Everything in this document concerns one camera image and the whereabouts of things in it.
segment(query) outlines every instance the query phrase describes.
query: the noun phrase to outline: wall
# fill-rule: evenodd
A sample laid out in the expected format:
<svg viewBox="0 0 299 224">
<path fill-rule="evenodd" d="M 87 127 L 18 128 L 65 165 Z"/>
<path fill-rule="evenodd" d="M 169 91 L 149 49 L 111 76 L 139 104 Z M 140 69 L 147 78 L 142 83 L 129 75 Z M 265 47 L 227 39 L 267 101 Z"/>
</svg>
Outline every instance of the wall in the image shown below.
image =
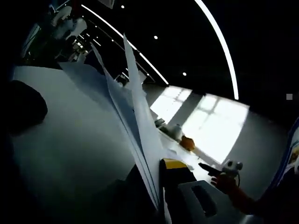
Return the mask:
<svg viewBox="0 0 299 224">
<path fill-rule="evenodd" d="M 116 111 L 105 93 L 88 96 L 61 70 L 18 67 L 14 77 L 48 106 L 42 124 L 13 139 L 28 188 L 56 223 L 91 223 L 100 192 L 135 164 Z"/>
<path fill-rule="evenodd" d="M 145 89 L 152 102 L 161 94 L 160 87 Z M 202 96 L 192 93 L 183 103 L 170 125 L 182 125 Z M 253 112 L 248 113 L 241 133 L 227 158 L 243 162 L 241 188 L 258 199 L 270 185 L 285 152 L 287 130 Z"/>
</svg>

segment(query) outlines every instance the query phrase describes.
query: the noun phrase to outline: window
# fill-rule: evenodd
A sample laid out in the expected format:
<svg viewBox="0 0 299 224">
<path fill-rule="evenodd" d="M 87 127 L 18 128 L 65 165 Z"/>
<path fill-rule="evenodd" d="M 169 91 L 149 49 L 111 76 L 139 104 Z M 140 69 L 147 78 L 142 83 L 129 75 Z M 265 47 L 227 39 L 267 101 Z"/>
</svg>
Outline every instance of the window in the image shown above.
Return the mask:
<svg viewBox="0 0 299 224">
<path fill-rule="evenodd" d="M 190 93 L 188 89 L 167 87 L 150 108 L 168 124 Z"/>
<path fill-rule="evenodd" d="M 183 132 L 199 150 L 221 164 L 241 132 L 248 109 L 247 105 L 207 94 L 184 123 Z"/>
</svg>

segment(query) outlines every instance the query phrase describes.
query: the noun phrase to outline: black ceiling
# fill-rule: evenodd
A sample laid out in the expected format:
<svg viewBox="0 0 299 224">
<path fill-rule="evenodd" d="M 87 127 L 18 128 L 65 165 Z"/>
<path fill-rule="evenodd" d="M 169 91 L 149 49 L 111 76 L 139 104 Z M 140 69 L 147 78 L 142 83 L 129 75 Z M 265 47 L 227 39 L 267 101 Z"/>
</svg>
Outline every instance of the black ceiling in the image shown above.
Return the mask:
<svg viewBox="0 0 299 224">
<path fill-rule="evenodd" d="M 273 119 L 281 119 L 281 113 L 291 113 L 289 122 L 292 123 L 299 114 L 295 100 L 286 101 L 287 93 L 296 94 L 299 90 L 295 4 L 252 0 L 203 2 L 227 42 L 235 67 L 239 101 Z M 113 9 L 97 0 L 84 0 L 82 4 L 125 33 L 170 85 L 234 99 L 222 46 L 194 0 L 116 0 Z M 102 46 L 98 49 L 108 70 L 112 75 L 126 72 L 122 38 L 86 9 L 80 10 L 88 23 L 83 36 L 88 33 L 99 37 Z M 137 51 L 135 55 L 155 82 L 165 85 Z"/>
</svg>

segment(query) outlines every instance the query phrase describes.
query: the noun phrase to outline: hand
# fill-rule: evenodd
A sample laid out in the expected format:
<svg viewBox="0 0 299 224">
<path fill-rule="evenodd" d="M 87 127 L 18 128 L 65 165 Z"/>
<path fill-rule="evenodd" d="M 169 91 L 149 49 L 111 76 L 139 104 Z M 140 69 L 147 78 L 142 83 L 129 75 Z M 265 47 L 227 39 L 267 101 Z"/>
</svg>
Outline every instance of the hand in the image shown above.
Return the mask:
<svg viewBox="0 0 299 224">
<path fill-rule="evenodd" d="M 226 174 L 221 174 L 218 177 L 212 177 L 211 184 L 224 194 L 229 194 L 238 188 L 235 183 L 235 179 Z"/>
</svg>

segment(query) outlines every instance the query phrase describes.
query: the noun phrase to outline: ceiling light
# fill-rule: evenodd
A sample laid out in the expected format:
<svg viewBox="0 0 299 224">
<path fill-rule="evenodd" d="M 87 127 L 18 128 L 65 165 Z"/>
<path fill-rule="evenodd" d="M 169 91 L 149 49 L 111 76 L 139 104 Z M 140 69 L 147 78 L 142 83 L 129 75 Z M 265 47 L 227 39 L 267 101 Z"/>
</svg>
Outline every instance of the ceiling light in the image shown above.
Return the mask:
<svg viewBox="0 0 299 224">
<path fill-rule="evenodd" d="M 231 76 L 232 83 L 233 83 L 234 96 L 235 96 L 235 99 L 238 100 L 239 99 L 239 93 L 238 93 L 237 79 L 236 79 L 236 76 L 235 76 L 235 69 L 234 69 L 233 60 L 232 60 L 232 57 L 231 57 L 231 55 L 229 53 L 229 50 L 228 50 L 228 45 L 225 42 L 224 36 L 223 36 L 218 24 L 216 23 L 216 20 L 214 19 L 214 17 L 212 16 L 210 11 L 206 7 L 206 5 L 201 0 L 195 0 L 195 2 L 198 4 L 198 6 L 204 12 L 204 14 L 206 15 L 207 19 L 210 21 L 212 27 L 214 28 L 214 30 L 215 30 L 215 32 L 218 36 L 218 39 L 219 39 L 219 41 L 221 43 L 221 46 L 223 48 L 226 60 L 228 62 L 228 68 L 229 68 L 230 76 Z"/>
<path fill-rule="evenodd" d="M 122 72 L 122 74 L 129 79 L 129 77 L 125 73 Z"/>
<path fill-rule="evenodd" d="M 96 42 L 99 46 L 101 46 L 95 39 L 93 39 L 94 42 Z"/>
<path fill-rule="evenodd" d="M 116 32 L 121 38 L 123 38 L 123 35 L 115 29 L 110 23 L 108 23 L 106 20 L 104 20 L 102 17 L 100 17 L 98 14 L 96 14 L 94 11 L 90 10 L 87 8 L 85 5 L 81 5 L 83 8 L 85 8 L 87 11 L 98 17 L 100 20 L 102 20 L 107 26 L 109 26 L 114 32 Z M 137 48 L 130 42 L 128 41 L 129 45 L 134 49 L 137 50 Z M 162 80 L 168 85 L 169 83 L 166 81 L 166 79 L 162 76 L 162 74 L 149 62 L 149 60 L 142 54 L 139 53 L 140 56 L 149 64 L 149 66 L 162 78 Z"/>
</svg>

